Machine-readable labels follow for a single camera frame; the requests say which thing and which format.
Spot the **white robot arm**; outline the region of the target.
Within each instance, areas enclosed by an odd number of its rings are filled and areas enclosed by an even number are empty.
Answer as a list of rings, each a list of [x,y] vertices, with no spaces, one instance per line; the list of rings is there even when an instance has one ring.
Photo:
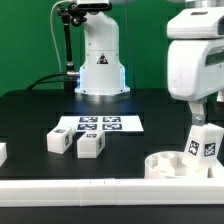
[[[189,103],[192,123],[205,124],[206,97],[224,92],[224,0],[170,0],[187,7],[167,24],[172,40],[167,55],[168,91]],[[126,92],[119,61],[119,28],[103,10],[109,0],[78,0],[87,13],[84,25],[85,61],[76,92],[84,96],[113,96]]]

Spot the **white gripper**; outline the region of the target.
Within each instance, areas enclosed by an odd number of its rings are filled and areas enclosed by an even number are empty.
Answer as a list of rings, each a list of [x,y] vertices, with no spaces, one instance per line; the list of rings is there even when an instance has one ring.
[[[206,120],[201,99],[224,89],[224,7],[187,8],[167,24],[168,90],[189,102],[192,124]]]

